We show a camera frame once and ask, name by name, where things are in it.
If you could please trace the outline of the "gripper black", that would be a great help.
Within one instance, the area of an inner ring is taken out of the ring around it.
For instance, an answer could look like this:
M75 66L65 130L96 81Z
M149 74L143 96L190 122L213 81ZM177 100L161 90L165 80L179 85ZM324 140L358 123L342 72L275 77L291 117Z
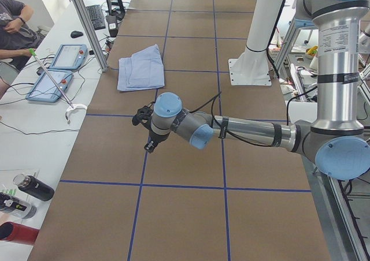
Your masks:
M153 114L152 105L155 102L150 102L148 105L145 105L137 110L136 114L132 118L132 124L137 126L139 124L143 125L149 131L149 139L147 144L144 146L144 149L148 153L152 153L156 146L161 142L165 141L168 138L168 135L159 135L156 134L151 128L151 116Z

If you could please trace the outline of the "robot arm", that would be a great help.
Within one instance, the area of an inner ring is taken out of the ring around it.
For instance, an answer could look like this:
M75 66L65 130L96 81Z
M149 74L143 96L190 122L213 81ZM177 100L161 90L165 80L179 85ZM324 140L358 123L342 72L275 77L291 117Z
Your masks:
M191 112L171 92L132 119L149 131L148 152L176 133L202 149L213 136L254 146L283 147L308 158L324 174L351 180L369 170L369 144L357 120L360 20L369 0L297 0L297 15L319 30L317 118L280 125Z

